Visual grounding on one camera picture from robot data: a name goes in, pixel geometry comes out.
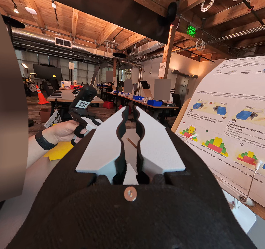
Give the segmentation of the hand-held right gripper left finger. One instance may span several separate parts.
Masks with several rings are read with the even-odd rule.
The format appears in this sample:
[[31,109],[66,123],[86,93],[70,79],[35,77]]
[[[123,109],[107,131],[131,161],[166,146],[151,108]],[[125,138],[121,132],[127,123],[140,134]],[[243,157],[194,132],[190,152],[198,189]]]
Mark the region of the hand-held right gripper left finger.
[[124,143],[129,107],[125,106],[103,122],[94,132],[77,172],[105,175],[110,183],[122,185],[127,171]]

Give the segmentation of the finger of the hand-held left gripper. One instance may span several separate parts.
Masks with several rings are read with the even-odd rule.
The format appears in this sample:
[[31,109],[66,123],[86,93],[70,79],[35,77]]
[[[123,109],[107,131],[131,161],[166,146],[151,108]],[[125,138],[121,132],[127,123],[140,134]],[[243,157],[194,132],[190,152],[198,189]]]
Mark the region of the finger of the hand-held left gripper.
[[103,123],[101,119],[99,119],[97,116],[86,116],[86,117],[81,117],[83,120],[80,124],[82,126],[99,126]]

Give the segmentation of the person's left hand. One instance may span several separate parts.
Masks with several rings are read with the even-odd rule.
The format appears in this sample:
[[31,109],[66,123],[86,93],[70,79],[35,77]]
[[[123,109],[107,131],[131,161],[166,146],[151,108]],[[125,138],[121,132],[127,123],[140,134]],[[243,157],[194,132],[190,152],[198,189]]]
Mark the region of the person's left hand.
[[74,120],[61,122],[43,130],[42,135],[49,143],[54,145],[61,141],[71,141],[75,136],[74,131],[78,125],[79,123]]

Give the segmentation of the long grey wooden table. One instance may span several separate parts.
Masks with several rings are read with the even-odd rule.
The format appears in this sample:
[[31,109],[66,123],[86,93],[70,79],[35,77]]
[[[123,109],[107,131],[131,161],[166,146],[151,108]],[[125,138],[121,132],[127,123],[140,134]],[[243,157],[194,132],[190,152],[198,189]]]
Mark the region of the long grey wooden table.
[[68,121],[72,118],[71,115],[68,113],[68,108],[69,108],[71,102],[73,102],[73,100],[75,99],[75,95],[72,93],[71,90],[69,90],[69,91],[62,90],[61,92],[62,92],[60,94],[61,96],[50,95],[47,97],[47,101],[49,101],[51,103],[50,116],[53,115],[54,109],[57,106],[57,107],[59,107],[58,112],[60,114],[62,121]]

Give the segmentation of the printed leaflet sign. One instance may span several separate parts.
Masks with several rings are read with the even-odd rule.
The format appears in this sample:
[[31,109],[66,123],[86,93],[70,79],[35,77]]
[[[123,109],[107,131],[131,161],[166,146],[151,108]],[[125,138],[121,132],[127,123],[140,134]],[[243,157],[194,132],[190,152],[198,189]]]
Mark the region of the printed leaflet sign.
[[45,128],[52,127],[55,124],[61,123],[61,117],[59,115],[58,110],[55,110],[54,113],[51,115],[51,117],[48,119],[48,121],[44,124]]

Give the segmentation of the brown cardboard box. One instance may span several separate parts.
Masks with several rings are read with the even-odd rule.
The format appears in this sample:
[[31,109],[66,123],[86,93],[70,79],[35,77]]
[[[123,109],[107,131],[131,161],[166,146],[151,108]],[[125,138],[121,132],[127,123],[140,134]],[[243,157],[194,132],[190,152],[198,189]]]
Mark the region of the brown cardboard box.
[[42,108],[39,111],[41,123],[46,123],[51,115],[51,108]]

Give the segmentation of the orange traffic cone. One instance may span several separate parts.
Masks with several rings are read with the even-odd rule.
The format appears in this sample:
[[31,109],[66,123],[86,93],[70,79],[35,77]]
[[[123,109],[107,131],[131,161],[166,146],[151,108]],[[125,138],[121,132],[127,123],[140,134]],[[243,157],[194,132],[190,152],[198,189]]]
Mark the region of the orange traffic cone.
[[36,87],[37,93],[38,93],[38,99],[39,99],[38,104],[40,104],[40,105],[49,104],[49,102],[45,99],[44,95],[40,91],[38,85],[36,85],[35,87]]

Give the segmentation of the black wrist watch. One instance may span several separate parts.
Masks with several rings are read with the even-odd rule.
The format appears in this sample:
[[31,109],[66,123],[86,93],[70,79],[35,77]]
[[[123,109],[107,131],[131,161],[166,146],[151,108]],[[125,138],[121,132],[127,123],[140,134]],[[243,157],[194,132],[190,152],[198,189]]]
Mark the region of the black wrist watch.
[[38,132],[35,135],[35,139],[36,139],[37,143],[41,146],[41,148],[43,148],[46,151],[49,151],[49,150],[55,148],[58,145],[58,144],[52,144],[52,143],[48,142],[43,137],[42,131]]

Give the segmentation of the long wooden table with bins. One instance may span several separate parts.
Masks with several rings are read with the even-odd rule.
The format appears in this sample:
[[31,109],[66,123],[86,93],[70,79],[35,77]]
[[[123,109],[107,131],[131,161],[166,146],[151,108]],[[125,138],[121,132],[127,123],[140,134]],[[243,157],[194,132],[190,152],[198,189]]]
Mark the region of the long wooden table with bins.
[[[108,96],[111,95],[113,97],[113,100],[116,99],[116,91],[112,91],[112,92],[105,92],[106,95],[106,100],[108,100]],[[120,106],[126,106],[128,105],[130,102],[133,103],[133,105],[137,105],[140,108],[144,107],[144,109],[148,109],[149,113],[153,112],[153,118],[155,118],[155,120],[160,122],[160,116],[162,115],[162,112],[165,110],[168,110],[169,108],[164,107],[164,106],[160,106],[160,107],[154,107],[154,106],[149,106],[147,104],[147,100],[145,100],[145,98],[142,101],[137,101],[133,99],[133,95],[129,94],[129,93],[123,93],[121,94],[121,92],[118,93],[118,101],[120,100]]]

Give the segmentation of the black office chair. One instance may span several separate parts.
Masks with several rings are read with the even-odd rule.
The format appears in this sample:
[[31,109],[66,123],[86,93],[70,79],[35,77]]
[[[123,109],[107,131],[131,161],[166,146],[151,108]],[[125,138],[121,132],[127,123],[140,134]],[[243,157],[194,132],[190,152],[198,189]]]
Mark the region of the black office chair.
[[169,109],[162,112],[162,115],[160,116],[161,123],[164,122],[166,117],[173,117],[178,115],[181,109],[180,95],[170,93],[170,100],[163,101],[162,105]]

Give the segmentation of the open laptop on stand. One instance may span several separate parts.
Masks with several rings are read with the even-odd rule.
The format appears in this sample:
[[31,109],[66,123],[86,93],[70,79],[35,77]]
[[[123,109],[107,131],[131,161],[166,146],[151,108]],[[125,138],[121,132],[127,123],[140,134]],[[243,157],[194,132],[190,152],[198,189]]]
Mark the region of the open laptop on stand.
[[144,97],[153,99],[153,95],[151,93],[150,86],[148,85],[147,81],[146,80],[141,80],[140,82],[141,82],[141,85],[142,85],[142,88],[143,88],[143,91],[144,91]]

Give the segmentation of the white board stand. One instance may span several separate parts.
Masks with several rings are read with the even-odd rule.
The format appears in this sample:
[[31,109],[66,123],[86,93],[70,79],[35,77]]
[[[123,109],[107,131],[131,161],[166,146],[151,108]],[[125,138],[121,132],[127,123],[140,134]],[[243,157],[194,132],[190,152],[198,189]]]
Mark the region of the white board stand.
[[227,202],[234,217],[236,218],[244,232],[247,234],[257,220],[255,214],[247,206],[242,204],[240,201],[228,194],[226,191],[222,191],[227,199]]

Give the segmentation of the silver air duct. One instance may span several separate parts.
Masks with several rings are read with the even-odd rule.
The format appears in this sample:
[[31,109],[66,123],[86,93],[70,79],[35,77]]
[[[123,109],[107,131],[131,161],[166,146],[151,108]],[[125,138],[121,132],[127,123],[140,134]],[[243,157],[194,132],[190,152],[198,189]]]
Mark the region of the silver air duct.
[[165,44],[158,42],[158,41],[150,41],[148,43],[145,43],[145,44],[139,46],[138,48],[135,48],[135,50],[129,54],[129,57],[132,57],[135,55],[141,56],[143,54],[153,52],[153,51],[163,47],[164,45]]

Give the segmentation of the corrugated silver duct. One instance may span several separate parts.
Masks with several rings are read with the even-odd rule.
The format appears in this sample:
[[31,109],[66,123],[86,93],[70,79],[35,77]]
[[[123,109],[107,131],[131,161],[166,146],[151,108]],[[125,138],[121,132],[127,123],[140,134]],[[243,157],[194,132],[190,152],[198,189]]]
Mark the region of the corrugated silver duct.
[[[12,28],[12,34],[13,36],[20,38],[20,39],[24,39],[24,40],[28,40],[28,41],[32,41],[36,43],[41,43],[41,44],[45,44],[48,46],[57,46],[55,45],[55,39],[52,36],[39,35],[33,32],[24,31],[23,29],[17,29],[17,28]],[[83,52],[83,53],[93,53],[93,52],[90,52],[88,48],[85,48],[83,45],[80,45],[77,43],[72,43],[72,48],[69,50]]]

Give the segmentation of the grey wall light fixture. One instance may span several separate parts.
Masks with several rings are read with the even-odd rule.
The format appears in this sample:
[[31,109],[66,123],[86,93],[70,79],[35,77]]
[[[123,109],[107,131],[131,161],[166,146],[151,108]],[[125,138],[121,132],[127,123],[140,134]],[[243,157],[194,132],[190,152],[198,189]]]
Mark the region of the grey wall light fixture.
[[181,73],[179,70],[171,70],[171,73],[172,74],[176,74],[176,75],[181,75],[181,76],[184,76],[184,77],[189,77],[189,78],[194,78],[194,79],[197,79],[198,78],[198,75],[188,75],[188,74],[185,74],[185,73]]

